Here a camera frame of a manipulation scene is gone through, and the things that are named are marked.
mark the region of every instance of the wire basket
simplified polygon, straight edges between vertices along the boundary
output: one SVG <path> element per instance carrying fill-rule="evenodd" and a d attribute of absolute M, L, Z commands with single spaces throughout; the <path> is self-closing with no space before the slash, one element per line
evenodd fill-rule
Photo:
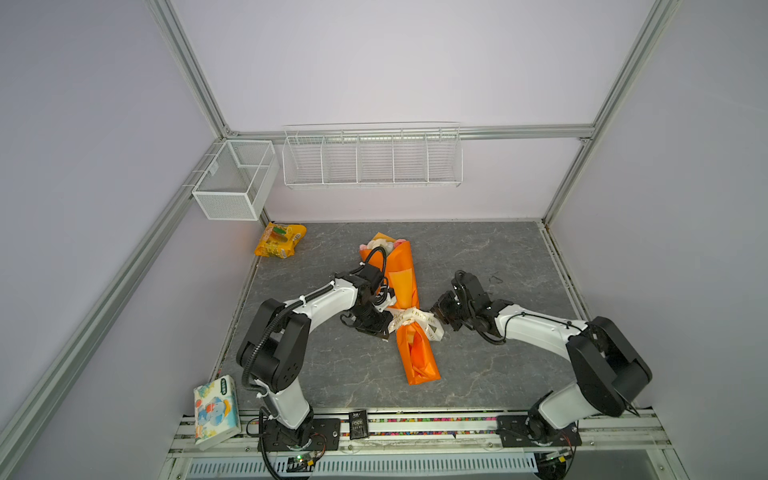
<path fill-rule="evenodd" d="M 290 188 L 457 186 L 457 124 L 301 131 L 286 127 L 283 173 Z"/>
<path fill-rule="evenodd" d="M 211 220 L 259 220 L 279 169 L 271 141 L 227 140 L 192 194 Z"/>

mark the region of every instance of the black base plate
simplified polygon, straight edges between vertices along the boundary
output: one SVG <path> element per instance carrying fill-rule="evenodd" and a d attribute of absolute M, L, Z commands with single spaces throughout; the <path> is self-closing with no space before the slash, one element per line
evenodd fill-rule
<path fill-rule="evenodd" d="M 285 443 L 277 439 L 277 420 L 267 420 L 265 423 L 266 434 L 264 435 L 264 445 L 268 452 L 296 452 Z M 313 419 L 312 433 L 320 433 L 326 437 L 326 451 L 339 449 L 339 438 L 341 437 L 341 420 L 339 419 Z M 312 442 L 301 452 L 310 450 L 323 450 L 323 437 L 318 435 L 310 437 Z"/>
<path fill-rule="evenodd" d="M 525 418 L 526 415 L 499 415 L 496 417 L 498 423 L 498 436 L 502 437 L 502 447 L 538 447 L 540 445 L 534 443 L 526 435 L 520 435 L 517 431 L 525 430 Z M 581 445 L 581 435 L 578 431 L 574 432 L 573 428 L 575 423 L 571 423 L 568 427 L 563 429 L 560 436 L 558 436 L 551 445 L 553 447 L 567 447 L 568 440 L 571 441 L 572 447 L 578 447 Z"/>

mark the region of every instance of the perforated metal strip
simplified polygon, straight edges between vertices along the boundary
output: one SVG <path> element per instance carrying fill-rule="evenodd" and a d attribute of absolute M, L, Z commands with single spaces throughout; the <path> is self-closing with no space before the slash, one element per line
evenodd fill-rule
<path fill-rule="evenodd" d="M 284 477 L 306 477 L 285 473 L 287 456 L 271 458 Z M 467 475 L 537 472 L 532 453 L 464 453 L 454 455 L 330 455 L 317 462 L 313 477 Z M 269 477 L 261 457 L 196 458 L 187 479 Z"/>

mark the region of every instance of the gray tabletop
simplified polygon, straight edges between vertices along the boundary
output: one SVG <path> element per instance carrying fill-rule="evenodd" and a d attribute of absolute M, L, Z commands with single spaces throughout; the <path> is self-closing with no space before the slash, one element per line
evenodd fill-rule
<path fill-rule="evenodd" d="M 493 298 L 541 313 L 576 318 L 538 226 L 533 222 L 308 223 L 296 255 L 263 258 L 235 329 L 221 374 L 237 380 L 241 409 L 262 405 L 240 388 L 235 355 L 259 305 L 289 300 L 324 285 L 359 262 L 358 245 L 377 232 L 411 241 L 422 310 L 450 288 L 456 270 L 474 273 Z M 446 326 L 432 342 L 441 379 L 411 386 L 395 336 L 386 342 L 344 326 L 338 316 L 310 335 L 299 381 L 315 408 L 485 407 L 528 409 L 573 380 L 570 363 L 510 340 L 494 346 Z"/>

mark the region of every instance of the white mesh basket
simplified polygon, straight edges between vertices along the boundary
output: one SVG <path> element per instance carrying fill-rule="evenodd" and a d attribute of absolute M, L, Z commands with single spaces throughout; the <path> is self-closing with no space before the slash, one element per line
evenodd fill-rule
<path fill-rule="evenodd" d="M 271 141 L 227 140 L 192 194 L 211 220 L 259 220 L 279 169 Z"/>
<path fill-rule="evenodd" d="M 295 129 L 286 127 L 283 148 L 283 173 L 291 188 L 456 186 L 462 182 L 458 125 Z"/>

